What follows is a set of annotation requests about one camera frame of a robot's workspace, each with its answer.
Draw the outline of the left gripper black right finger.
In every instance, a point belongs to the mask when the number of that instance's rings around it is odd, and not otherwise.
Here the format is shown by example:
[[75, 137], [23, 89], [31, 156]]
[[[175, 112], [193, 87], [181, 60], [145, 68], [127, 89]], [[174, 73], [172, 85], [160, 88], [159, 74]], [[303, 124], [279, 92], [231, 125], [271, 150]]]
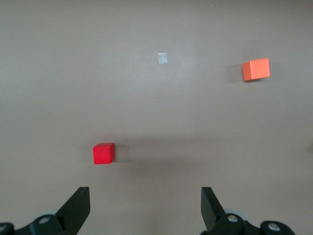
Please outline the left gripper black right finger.
[[201, 188], [201, 215], [206, 226], [203, 235], [293, 235], [294, 231], [278, 221], [263, 221], [255, 227], [241, 216], [225, 212], [211, 187]]

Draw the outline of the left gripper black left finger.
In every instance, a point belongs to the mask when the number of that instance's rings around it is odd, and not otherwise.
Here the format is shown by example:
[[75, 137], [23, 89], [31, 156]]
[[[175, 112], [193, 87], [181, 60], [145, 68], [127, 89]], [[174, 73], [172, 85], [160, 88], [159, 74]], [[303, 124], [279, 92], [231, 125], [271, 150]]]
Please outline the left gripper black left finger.
[[76, 235], [90, 213], [88, 187], [79, 187], [55, 214], [37, 217], [33, 222], [15, 229], [9, 222], [0, 224], [2, 235]]

